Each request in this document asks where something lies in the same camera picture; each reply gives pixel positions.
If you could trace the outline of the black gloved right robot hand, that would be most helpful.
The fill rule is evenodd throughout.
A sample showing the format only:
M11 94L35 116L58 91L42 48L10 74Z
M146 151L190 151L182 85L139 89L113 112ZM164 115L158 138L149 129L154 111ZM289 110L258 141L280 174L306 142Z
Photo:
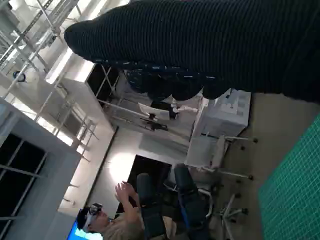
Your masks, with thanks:
M137 0L69 26L64 40L152 100L235 89L320 101L317 0Z

